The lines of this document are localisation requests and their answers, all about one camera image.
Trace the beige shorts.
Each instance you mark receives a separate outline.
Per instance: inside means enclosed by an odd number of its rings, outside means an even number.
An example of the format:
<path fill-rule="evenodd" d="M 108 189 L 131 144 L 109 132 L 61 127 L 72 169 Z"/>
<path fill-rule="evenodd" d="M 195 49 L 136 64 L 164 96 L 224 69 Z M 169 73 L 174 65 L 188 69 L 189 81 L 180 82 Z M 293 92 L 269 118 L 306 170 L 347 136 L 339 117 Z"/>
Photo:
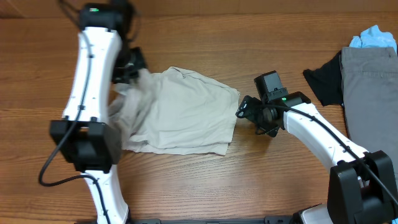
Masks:
<path fill-rule="evenodd" d="M 123 149 L 156 154 L 225 155 L 233 139 L 240 93 L 196 71 L 139 71 L 114 86 L 109 123 Z"/>

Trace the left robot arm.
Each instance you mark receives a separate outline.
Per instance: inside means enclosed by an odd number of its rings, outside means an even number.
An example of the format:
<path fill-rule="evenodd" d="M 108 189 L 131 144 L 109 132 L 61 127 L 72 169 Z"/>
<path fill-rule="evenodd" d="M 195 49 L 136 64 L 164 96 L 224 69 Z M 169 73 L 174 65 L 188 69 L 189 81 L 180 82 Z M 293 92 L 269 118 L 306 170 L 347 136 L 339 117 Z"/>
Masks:
<path fill-rule="evenodd" d="M 84 179 L 93 198 L 95 223 L 132 223 L 123 199 L 117 164 L 122 145 L 119 131 L 109 125 L 108 98 L 112 84 L 129 83 L 146 68 L 139 47 L 130 48 L 127 37 L 137 14 L 129 1 L 87 3 L 78 11 L 79 52 L 72 90 L 60 120 L 50 123 L 56 144 L 39 173 L 43 186 L 45 170 L 61 153 Z"/>

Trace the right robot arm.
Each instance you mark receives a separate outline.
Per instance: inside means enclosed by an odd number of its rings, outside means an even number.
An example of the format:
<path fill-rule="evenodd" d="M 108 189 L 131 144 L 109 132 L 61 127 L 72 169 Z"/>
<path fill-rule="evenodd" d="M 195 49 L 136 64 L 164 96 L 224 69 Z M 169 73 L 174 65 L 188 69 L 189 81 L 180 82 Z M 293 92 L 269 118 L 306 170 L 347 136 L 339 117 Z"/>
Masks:
<path fill-rule="evenodd" d="M 287 223 L 397 223 L 397 186 L 390 157 L 369 152 L 331 125 L 303 93 L 289 93 L 276 71 L 254 79 L 258 98 L 246 95 L 236 116 L 275 137 L 283 129 L 299 139 L 329 173 L 325 204 L 294 213 Z"/>

